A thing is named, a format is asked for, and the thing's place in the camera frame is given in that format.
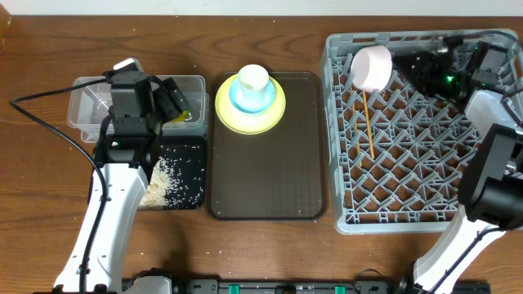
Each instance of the plastic bin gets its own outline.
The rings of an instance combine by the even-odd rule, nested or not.
[[[168,122],[163,125],[165,136],[202,136],[207,137],[209,97],[205,93],[205,80],[201,76],[159,75],[160,79],[174,78],[183,92],[190,107],[191,118],[184,122]],[[74,85],[90,82],[103,77],[81,77]],[[107,116],[113,104],[110,85],[99,83],[74,90],[69,101],[67,123],[70,127],[82,130],[82,141],[96,143],[100,135],[102,119]],[[107,130],[114,132],[110,124]]]
[[[393,70],[383,93],[369,96],[374,160],[360,92],[350,92],[350,64],[363,47],[383,45],[392,54],[435,52],[439,36],[479,30],[390,33],[339,33],[327,38],[320,70],[329,138],[329,179],[334,227],[340,234],[440,232],[458,209],[458,182],[481,141],[467,118],[449,104],[424,97]],[[511,30],[504,32],[517,37]],[[508,49],[498,86],[503,91],[523,87],[523,53],[499,35],[481,38]],[[466,64],[480,38],[469,37],[459,53]],[[521,113],[523,95],[513,99]],[[355,123],[358,132],[355,134]],[[356,143],[360,142],[360,154]]]

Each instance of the gray dish rack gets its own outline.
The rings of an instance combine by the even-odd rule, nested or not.
[[[455,196],[462,172],[481,142],[472,123],[452,105],[424,97],[393,70],[384,91],[368,94],[372,160],[362,94],[351,91],[354,54],[374,45],[384,45],[392,54],[436,51],[440,36],[478,31],[340,33],[327,38],[320,65],[334,226],[340,234],[444,230],[458,208]],[[522,88],[518,74],[523,72],[523,53],[503,36],[467,38],[455,55],[455,66],[468,62],[479,39],[508,49],[497,87]],[[513,101],[519,114],[522,101],[522,95]]]

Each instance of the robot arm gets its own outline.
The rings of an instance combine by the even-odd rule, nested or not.
[[[458,277],[483,249],[507,229],[523,224],[521,129],[501,109],[500,98],[491,91],[478,91],[467,106],[467,116],[485,139],[463,173],[458,213],[414,265],[414,282],[424,290],[451,293]]]
[[[185,97],[172,78],[161,81],[128,59],[106,73],[111,82],[113,106],[101,124],[94,162],[107,184],[107,200],[90,248],[88,238],[101,207],[101,180],[94,172],[87,214],[73,252],[55,282],[53,293],[122,292],[123,259],[132,223],[159,159],[161,127],[188,112]],[[150,83],[159,88],[152,91]],[[107,129],[113,123],[114,134]],[[85,289],[80,289],[82,256],[89,251]],[[145,276],[126,293],[170,294],[171,279]]]
[[[132,222],[149,182],[141,167],[129,168],[127,163],[107,163],[102,172],[109,186],[110,200],[105,205],[89,255],[86,291],[94,292],[96,287],[105,287],[108,292],[120,293],[123,259],[127,251]],[[100,206],[100,179],[97,174],[93,174],[92,180],[91,201],[82,228],[73,252],[55,282],[55,287],[60,287],[63,292],[79,291],[78,277],[82,254]]]

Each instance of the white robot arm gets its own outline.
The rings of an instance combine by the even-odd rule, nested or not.
[[[476,91],[466,107],[467,117],[485,139],[463,175],[458,213],[434,247],[414,264],[414,282],[426,291],[450,294],[481,251],[505,234],[502,228],[521,223],[521,180],[506,175],[506,167],[521,169],[521,156],[514,158],[512,151],[523,130],[502,106],[501,98],[492,91]]]
[[[141,167],[130,168],[127,163],[107,163],[103,166],[102,173],[109,186],[110,200],[105,205],[92,244],[85,290],[94,292],[96,285],[99,285],[98,287],[106,287],[108,292],[120,293],[123,259],[127,251],[132,222],[149,182]],[[78,277],[82,255],[101,203],[100,179],[96,173],[93,173],[92,179],[90,202],[82,228],[73,252],[55,282],[55,287],[60,287],[64,292],[79,292]]]

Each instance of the white mug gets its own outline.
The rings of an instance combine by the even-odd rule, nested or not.
[[[352,83],[360,90],[372,93],[381,91],[391,78],[391,52],[382,45],[365,47],[352,60]]]
[[[237,96],[235,102],[241,108],[256,112],[256,109],[266,108],[270,103],[270,97],[266,94],[269,73],[260,65],[245,65],[240,69],[238,83],[242,96]]]

